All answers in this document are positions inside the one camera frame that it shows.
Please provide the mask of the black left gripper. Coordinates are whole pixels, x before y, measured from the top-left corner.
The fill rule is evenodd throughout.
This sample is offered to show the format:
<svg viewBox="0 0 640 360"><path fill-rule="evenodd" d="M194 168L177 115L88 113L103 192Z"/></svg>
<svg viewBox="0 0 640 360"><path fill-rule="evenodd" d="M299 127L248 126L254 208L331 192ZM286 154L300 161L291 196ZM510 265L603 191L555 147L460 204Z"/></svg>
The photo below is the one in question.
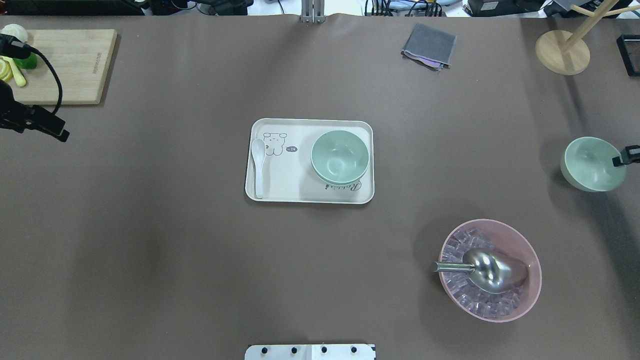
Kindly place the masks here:
<svg viewBox="0 0 640 360"><path fill-rule="evenodd" d="M66 122L41 105L25 105L14 99L12 88L2 80L0 82L0 127L23 133L25 130L37 130L66 142L70 132L64 130Z"/></svg>

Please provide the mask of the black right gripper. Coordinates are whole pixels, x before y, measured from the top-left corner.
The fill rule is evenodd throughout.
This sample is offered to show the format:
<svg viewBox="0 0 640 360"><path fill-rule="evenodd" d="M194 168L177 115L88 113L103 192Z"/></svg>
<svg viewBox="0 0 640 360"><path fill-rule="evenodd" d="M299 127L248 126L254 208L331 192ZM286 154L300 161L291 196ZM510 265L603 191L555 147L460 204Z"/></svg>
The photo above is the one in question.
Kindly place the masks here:
<svg viewBox="0 0 640 360"><path fill-rule="evenodd" d="M614 167L622 167L624 165L630 165L632 163L640 162L640 146L629 145L626 146L620 152L620 156L612 158L612 164Z"/></svg>

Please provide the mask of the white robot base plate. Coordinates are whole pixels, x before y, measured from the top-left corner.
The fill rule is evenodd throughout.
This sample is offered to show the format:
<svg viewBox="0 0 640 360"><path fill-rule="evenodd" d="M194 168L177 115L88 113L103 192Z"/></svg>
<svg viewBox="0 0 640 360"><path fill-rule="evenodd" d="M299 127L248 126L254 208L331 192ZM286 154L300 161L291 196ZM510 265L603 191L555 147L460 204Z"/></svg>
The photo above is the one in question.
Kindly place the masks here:
<svg viewBox="0 0 640 360"><path fill-rule="evenodd" d="M247 348L245 360L375 360L374 344L256 344Z"/></svg>

